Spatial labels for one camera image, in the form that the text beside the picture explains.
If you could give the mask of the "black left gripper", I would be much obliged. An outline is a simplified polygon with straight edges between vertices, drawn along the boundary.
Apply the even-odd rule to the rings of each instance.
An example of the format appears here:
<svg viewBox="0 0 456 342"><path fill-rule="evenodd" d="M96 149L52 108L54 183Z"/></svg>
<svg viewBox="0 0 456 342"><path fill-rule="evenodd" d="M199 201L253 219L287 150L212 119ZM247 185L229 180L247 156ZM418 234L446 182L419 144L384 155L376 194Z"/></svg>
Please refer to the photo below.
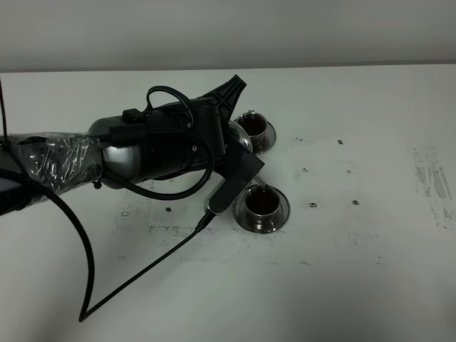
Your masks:
<svg viewBox="0 0 456 342"><path fill-rule="evenodd" d="M202 99L193 101L199 117L192 132L208 142L216 163L226 154L227 122L246 86L238 75L234 75L226 83L201 95L199 98ZM206 150L198 142L169 135L128 147L104 144L101 153L106 170L134 184L203 170L207 164Z"/></svg>

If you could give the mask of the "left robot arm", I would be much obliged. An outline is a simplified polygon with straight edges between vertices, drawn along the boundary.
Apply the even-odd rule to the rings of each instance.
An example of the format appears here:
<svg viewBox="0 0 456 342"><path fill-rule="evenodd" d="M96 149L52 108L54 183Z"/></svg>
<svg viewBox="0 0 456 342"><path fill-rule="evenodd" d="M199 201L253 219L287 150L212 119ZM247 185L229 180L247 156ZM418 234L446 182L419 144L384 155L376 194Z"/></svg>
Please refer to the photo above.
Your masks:
<svg viewBox="0 0 456 342"><path fill-rule="evenodd" d="M1 212L90 183L175 201L199 191L213 173L224 179L216 205L229 204L244 183L249 157L229 127L245 85L234 76L193 99L157 85L148 94L170 95L171 103L126 109L95 121L86 133L4 133Z"/></svg>

